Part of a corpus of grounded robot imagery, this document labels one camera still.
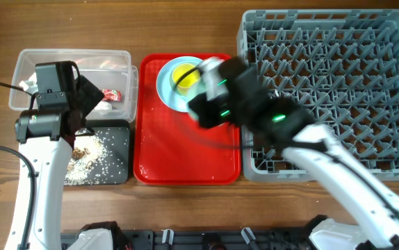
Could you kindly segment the red candy wrapper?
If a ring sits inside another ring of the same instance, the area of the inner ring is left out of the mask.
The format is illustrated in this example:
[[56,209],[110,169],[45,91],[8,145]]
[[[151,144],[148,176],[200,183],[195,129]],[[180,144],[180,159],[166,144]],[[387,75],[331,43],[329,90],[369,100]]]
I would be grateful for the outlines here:
[[104,94],[102,101],[121,101],[122,93],[119,90],[101,89]]

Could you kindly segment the yellow plastic cup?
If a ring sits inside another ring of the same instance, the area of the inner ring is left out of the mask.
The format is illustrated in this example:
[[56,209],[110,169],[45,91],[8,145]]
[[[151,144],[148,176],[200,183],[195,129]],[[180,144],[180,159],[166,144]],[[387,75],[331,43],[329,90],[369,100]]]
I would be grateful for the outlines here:
[[177,93],[186,96],[189,89],[200,80],[200,73],[196,69],[196,65],[181,63],[172,70],[171,79]]

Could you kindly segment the light blue plate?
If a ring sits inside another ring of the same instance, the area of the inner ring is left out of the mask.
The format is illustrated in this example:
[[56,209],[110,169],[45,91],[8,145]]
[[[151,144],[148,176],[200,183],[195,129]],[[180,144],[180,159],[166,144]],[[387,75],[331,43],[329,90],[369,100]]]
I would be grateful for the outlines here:
[[160,100],[169,108],[181,113],[188,112],[187,98],[172,91],[172,71],[175,67],[189,63],[198,65],[202,59],[194,56],[181,56],[167,62],[159,71],[156,80],[156,89]]

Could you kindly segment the white tissue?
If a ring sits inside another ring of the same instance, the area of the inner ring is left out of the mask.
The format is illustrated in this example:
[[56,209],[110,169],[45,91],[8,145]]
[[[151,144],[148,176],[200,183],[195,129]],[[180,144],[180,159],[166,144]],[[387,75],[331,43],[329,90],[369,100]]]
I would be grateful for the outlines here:
[[112,110],[112,105],[107,101],[100,101],[94,108],[94,110],[98,110],[99,112],[106,112],[107,110]]

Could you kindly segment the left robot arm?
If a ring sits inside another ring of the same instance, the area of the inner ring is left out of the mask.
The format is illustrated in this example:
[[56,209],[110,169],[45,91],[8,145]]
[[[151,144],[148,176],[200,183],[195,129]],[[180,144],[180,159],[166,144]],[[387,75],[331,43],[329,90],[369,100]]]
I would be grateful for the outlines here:
[[63,186],[76,132],[104,97],[73,61],[40,63],[35,73],[35,103],[15,122],[22,159],[6,249],[60,248]]

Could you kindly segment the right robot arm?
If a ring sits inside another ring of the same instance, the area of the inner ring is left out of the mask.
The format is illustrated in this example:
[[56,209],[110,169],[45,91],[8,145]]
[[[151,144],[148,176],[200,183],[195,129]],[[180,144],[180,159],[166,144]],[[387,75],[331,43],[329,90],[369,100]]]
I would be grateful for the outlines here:
[[304,240],[312,249],[399,249],[399,196],[373,176],[307,109],[269,90],[238,57],[201,61],[188,101],[203,128],[230,123],[263,138],[308,171],[351,215],[352,225],[319,215]]

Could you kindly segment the grey dishwasher rack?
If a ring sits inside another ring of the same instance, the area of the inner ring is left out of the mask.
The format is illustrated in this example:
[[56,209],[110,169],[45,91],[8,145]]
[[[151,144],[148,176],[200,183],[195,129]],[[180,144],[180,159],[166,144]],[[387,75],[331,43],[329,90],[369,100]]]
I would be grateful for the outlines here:
[[382,181],[399,181],[399,10],[249,10],[239,56]]

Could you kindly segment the clear plastic storage box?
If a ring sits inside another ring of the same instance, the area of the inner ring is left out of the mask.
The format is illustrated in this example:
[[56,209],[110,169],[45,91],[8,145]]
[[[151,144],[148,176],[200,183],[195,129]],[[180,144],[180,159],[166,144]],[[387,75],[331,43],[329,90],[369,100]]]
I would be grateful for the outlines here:
[[55,61],[75,62],[80,73],[99,89],[119,90],[121,101],[110,101],[112,110],[93,110],[88,120],[136,118],[138,69],[131,64],[128,51],[101,49],[25,49],[20,52],[11,85],[31,93],[35,86],[35,66]]

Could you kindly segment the black plastic bin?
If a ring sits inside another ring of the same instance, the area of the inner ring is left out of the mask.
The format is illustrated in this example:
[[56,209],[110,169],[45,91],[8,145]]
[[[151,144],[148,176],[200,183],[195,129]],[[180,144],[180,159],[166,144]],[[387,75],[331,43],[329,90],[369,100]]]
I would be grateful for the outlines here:
[[125,120],[92,120],[76,133],[64,184],[113,185],[129,175],[130,126]]

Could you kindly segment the spilled rice and food scraps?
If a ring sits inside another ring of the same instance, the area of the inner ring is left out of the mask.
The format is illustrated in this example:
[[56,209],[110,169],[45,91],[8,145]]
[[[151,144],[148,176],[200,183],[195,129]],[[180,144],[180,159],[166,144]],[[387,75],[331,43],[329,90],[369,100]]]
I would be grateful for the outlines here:
[[64,184],[117,185],[129,177],[128,144],[122,135],[100,133],[78,137],[67,167]]

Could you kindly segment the red plastic tray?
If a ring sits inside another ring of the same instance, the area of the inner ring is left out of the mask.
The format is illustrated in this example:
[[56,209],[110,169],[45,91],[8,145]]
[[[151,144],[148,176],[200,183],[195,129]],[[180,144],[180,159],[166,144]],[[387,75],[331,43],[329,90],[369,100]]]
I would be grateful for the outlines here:
[[157,78],[177,53],[152,53],[140,64],[133,173],[148,185],[227,185],[241,171],[239,128],[203,129],[167,107]]

